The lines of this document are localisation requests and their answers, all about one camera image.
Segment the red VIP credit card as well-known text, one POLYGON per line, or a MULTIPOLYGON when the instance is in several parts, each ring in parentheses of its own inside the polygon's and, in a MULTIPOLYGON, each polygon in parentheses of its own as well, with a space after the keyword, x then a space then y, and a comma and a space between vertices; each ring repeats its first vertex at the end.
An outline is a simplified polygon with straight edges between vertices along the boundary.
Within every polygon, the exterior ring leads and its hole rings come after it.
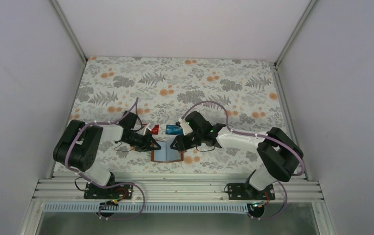
POLYGON ((154 127, 150 129, 150 133, 152 135, 157 135, 159 133, 159 125, 154 125, 154 127))

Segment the brown leather card holder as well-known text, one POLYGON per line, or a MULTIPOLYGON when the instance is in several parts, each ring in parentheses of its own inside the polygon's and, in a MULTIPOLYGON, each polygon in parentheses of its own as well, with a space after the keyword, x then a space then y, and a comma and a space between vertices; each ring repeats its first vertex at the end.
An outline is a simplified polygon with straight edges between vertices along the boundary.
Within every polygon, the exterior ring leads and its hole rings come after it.
POLYGON ((170 148, 173 139, 167 141, 156 141, 160 145, 159 150, 152 150, 150 160, 155 163, 175 163, 184 160, 184 152, 170 148))

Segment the blue credit card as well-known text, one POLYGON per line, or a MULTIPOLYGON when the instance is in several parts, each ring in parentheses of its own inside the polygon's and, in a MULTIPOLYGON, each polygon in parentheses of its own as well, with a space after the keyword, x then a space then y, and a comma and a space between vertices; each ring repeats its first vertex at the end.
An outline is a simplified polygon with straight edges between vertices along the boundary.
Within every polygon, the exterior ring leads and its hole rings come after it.
POLYGON ((166 135, 182 135, 183 130, 182 130, 182 127, 177 126, 177 125, 166 125, 165 134, 166 135))

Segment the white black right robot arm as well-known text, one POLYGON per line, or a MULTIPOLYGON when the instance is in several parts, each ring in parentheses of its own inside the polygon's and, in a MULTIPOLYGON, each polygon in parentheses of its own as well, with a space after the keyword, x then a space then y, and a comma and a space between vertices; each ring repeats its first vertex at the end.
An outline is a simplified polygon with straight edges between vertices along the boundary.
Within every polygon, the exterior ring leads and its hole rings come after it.
POLYGON ((171 149, 186 151, 205 144, 215 148, 235 148, 257 153, 263 166, 254 170, 245 181, 250 190, 262 191, 270 184, 288 182, 298 166, 304 173, 303 152, 279 128, 267 132, 239 131, 226 124, 211 124, 199 112, 193 111, 176 123, 183 133, 177 135, 171 149))

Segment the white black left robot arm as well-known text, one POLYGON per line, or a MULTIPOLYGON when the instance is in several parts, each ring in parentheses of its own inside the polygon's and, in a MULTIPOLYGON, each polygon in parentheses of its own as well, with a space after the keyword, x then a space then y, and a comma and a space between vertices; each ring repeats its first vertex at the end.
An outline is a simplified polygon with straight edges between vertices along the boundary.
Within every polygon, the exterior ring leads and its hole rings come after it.
POLYGON ((126 143, 137 152, 161 149, 148 125, 139 131, 134 129, 138 120, 138 115, 129 111, 114 122, 85 123, 74 119, 56 144, 53 159, 89 183, 99 188, 111 188, 115 184, 114 174, 96 160, 101 142, 126 143))

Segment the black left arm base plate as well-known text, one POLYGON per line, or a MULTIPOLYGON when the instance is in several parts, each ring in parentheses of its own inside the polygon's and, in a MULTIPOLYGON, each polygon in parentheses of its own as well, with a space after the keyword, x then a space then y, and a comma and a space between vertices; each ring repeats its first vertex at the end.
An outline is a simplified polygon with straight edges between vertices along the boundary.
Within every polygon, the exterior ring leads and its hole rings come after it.
POLYGON ((87 183, 83 197, 84 199, 130 200, 132 198, 132 193, 132 185, 123 185, 106 189, 87 183))

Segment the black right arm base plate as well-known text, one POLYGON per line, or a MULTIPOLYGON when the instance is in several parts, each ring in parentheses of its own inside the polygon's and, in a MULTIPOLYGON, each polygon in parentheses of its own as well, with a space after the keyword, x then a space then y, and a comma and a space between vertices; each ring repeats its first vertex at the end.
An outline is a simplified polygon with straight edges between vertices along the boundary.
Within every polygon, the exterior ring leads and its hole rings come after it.
POLYGON ((275 191, 273 185, 268 185, 264 190, 256 190, 251 186, 246 186, 244 183, 229 183, 226 184, 223 191, 228 194, 229 200, 275 200, 275 191))

